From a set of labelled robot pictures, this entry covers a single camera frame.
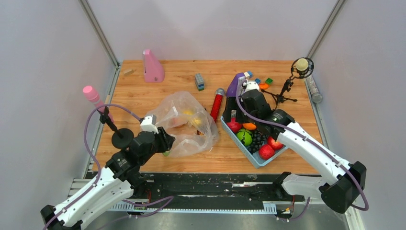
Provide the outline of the orange fruit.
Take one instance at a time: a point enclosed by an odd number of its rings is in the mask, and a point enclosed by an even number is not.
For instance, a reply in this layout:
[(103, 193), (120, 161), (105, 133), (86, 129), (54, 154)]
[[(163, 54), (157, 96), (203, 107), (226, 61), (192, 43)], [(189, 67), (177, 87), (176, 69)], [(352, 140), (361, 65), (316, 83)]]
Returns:
[(247, 129), (249, 131), (253, 131), (253, 130), (257, 129), (257, 127), (254, 123), (243, 123), (242, 126), (244, 129)]

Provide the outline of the clear plastic fruit bag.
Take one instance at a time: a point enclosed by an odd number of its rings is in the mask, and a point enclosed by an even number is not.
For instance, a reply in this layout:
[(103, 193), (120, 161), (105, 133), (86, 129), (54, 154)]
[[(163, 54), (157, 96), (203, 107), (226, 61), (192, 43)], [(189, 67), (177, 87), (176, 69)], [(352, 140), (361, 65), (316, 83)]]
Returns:
[(175, 138), (165, 157), (186, 157), (211, 150), (220, 135), (214, 119), (197, 99), (186, 91), (166, 96), (146, 115), (156, 117), (156, 126)]

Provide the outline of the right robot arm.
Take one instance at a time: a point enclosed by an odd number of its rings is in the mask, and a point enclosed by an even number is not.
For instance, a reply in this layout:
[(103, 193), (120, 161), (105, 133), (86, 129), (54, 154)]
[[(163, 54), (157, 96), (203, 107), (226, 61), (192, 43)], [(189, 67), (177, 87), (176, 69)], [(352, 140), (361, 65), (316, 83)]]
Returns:
[(332, 210), (345, 213), (349, 207), (367, 211), (370, 206), (364, 193), (366, 166), (338, 156), (310, 136), (295, 119), (282, 109), (270, 108), (264, 95), (257, 89), (238, 95), (237, 89), (226, 91), (223, 120), (229, 122), (231, 112), (237, 112), (239, 123), (253, 123), (261, 133), (292, 149), (321, 176), (282, 174), (273, 187), (279, 200), (301, 195), (321, 199)]

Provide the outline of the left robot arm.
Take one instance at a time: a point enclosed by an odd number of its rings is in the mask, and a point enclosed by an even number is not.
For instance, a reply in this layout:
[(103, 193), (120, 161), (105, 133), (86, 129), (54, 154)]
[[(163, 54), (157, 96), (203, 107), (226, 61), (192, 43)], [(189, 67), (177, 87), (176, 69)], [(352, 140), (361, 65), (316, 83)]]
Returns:
[(154, 154), (169, 151), (175, 137), (162, 127), (153, 132), (142, 131), (137, 136), (127, 128), (119, 131), (119, 135), (113, 135), (112, 143), (120, 147), (120, 151), (98, 174), (67, 200), (42, 208), (44, 229), (84, 230), (118, 202), (146, 194), (147, 185), (139, 172), (140, 167)]

